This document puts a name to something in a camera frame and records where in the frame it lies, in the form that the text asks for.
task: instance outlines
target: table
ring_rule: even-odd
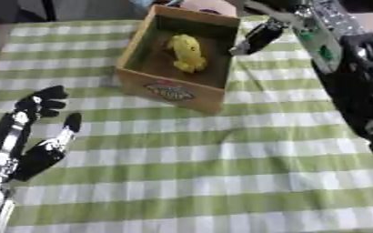
[[[246,18],[243,33],[261,18]],[[284,34],[233,61],[224,110],[125,96],[116,58],[137,21],[20,25],[0,55],[0,116],[52,85],[70,98],[41,120],[52,137],[80,111],[60,164],[17,188],[9,233],[300,232],[373,229],[373,155],[329,102],[309,57]]]

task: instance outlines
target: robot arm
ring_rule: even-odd
[[[44,140],[23,154],[34,122],[41,117],[57,117],[58,110],[66,105],[60,100],[66,98],[62,86],[38,91],[17,101],[15,109],[0,120],[0,232],[14,206],[14,190],[8,182],[27,181],[63,159],[67,145],[80,129],[81,115],[71,114],[57,137]]]
[[[373,151],[373,33],[337,0],[249,0],[245,8],[270,18],[233,47],[232,55],[255,53],[291,26],[336,108]]]

